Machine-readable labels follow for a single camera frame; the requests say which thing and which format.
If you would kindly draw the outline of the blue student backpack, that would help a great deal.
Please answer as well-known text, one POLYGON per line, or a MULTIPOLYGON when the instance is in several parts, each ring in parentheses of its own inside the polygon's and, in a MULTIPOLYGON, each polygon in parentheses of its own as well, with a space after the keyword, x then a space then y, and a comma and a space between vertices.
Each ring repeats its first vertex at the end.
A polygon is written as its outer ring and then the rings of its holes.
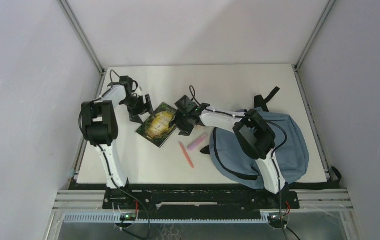
MULTIPOLYGON (((279 90, 279 87, 275 87, 266 98, 262 95, 255 96, 254 108, 269 121, 269 126, 276 135, 274 142, 278 150, 274 155, 286 183, 292 190, 339 189, 342 175, 336 168, 333 168, 333 171, 337 180, 319 183, 299 182, 308 171, 310 155, 297 123, 288 114, 270 112, 267 107, 268 102, 279 90)), ((251 189, 264 189, 260 168, 254 159, 243 152, 233 133, 214 128, 209 145, 202 148, 200 153, 209 155, 213 165, 226 178, 251 189)))

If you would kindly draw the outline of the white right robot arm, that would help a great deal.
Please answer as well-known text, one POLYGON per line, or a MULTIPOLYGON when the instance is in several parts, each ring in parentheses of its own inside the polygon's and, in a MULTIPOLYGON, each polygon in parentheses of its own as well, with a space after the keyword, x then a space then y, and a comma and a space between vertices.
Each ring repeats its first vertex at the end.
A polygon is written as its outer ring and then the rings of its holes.
POLYGON ((283 191, 286 180, 276 159, 276 134, 273 122, 255 109, 241 112, 218 110, 207 103, 198 104, 187 95, 176 103, 171 124, 179 135, 190 136, 195 126, 212 127, 209 154, 212 163, 226 177, 252 189, 265 189, 267 203, 280 208, 287 201, 283 191))

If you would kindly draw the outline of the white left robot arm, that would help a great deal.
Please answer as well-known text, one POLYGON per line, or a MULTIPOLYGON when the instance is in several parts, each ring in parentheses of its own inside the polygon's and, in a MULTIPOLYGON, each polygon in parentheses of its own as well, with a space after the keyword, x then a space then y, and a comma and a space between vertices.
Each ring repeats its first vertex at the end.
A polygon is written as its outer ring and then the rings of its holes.
POLYGON ((131 77, 120 76, 119 81, 109 83, 107 90, 98 98, 83 102, 78 116, 78 127, 83 138, 95 148, 101 158, 106 186, 110 189, 120 189, 129 183, 118 154, 117 106, 127 108, 132 123, 142 124, 141 115, 154 115, 150 95, 142 95, 137 81, 131 77))

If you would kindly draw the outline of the dark green book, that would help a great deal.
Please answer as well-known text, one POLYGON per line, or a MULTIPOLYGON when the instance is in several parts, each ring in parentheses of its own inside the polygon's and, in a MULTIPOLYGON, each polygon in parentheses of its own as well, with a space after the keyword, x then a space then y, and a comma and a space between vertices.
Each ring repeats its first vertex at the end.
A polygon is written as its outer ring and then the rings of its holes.
POLYGON ((171 122, 177 110, 163 102, 135 132, 158 148, 161 148, 176 126, 171 122))

